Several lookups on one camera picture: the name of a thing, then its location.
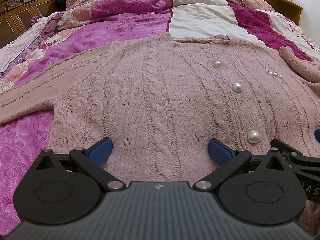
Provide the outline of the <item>pink knit cardigan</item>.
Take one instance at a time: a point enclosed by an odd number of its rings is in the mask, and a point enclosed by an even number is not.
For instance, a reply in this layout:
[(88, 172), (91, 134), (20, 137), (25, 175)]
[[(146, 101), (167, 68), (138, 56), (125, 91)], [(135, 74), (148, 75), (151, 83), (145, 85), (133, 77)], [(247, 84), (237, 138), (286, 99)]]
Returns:
[(319, 156), (319, 64), (233, 36), (114, 41), (1, 95), (2, 123), (44, 109), (53, 150), (108, 135), (107, 170), (125, 182), (199, 179), (214, 168), (211, 137), (254, 153), (283, 139)]

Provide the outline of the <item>lilac floral pillow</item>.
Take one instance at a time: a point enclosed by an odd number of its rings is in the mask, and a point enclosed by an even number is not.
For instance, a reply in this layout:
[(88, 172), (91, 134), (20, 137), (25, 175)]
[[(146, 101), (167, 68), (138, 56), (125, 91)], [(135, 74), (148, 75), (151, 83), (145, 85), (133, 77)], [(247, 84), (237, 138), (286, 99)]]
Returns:
[(1, 73), (5, 72), (10, 63), (35, 40), (43, 41), (52, 35), (63, 13), (63, 11), (54, 12), (50, 16), (37, 19), (26, 32), (1, 48)]

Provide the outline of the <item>patchwork magenta white bedspread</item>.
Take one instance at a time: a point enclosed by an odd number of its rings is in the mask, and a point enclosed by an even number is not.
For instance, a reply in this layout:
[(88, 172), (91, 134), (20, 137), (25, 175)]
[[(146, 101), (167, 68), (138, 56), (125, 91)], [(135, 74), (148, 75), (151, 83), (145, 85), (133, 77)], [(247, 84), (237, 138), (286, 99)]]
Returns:
[[(162, 34), (174, 39), (233, 36), (274, 50), (289, 47), (297, 58), (319, 64), (319, 48), (277, 12), (225, 0), (98, 0), (64, 12), (56, 31), (40, 46), (44, 54), (29, 60), (27, 71), (1, 95), (80, 52)], [(44, 109), (1, 122), (2, 234), (20, 222), (13, 194), (40, 151), (50, 147), (53, 120), (54, 111)]]

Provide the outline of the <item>dark wooden headboard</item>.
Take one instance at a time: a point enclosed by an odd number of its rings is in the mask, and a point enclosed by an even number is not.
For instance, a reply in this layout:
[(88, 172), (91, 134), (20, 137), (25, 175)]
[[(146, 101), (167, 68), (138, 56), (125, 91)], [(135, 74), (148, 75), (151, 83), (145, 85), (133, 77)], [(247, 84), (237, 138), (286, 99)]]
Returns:
[(1, 0), (1, 47), (31, 27), (31, 18), (57, 11), (55, 0)]

